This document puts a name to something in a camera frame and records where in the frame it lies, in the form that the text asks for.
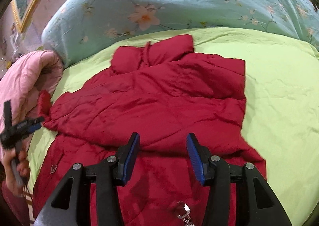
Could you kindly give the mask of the person's left hand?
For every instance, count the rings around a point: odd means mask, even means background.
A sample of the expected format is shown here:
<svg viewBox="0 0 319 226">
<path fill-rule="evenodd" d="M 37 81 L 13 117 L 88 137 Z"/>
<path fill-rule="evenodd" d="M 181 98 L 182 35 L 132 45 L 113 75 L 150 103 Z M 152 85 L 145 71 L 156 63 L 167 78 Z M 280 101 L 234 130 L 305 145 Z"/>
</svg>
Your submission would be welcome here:
<svg viewBox="0 0 319 226">
<path fill-rule="evenodd" d="M 4 150 L 3 153 L 2 164 L 5 171 L 7 188 L 13 193 L 13 195 L 20 197 L 23 192 L 23 186 L 18 185 L 14 176 L 14 171 L 11 167 L 11 161 L 17 157 L 16 149 Z M 30 178 L 30 167 L 29 161 L 27 160 L 27 152 L 24 149 L 20 151 L 18 159 L 19 164 L 16 167 L 16 171 L 19 173 L 20 177 L 26 184 Z"/>
</svg>

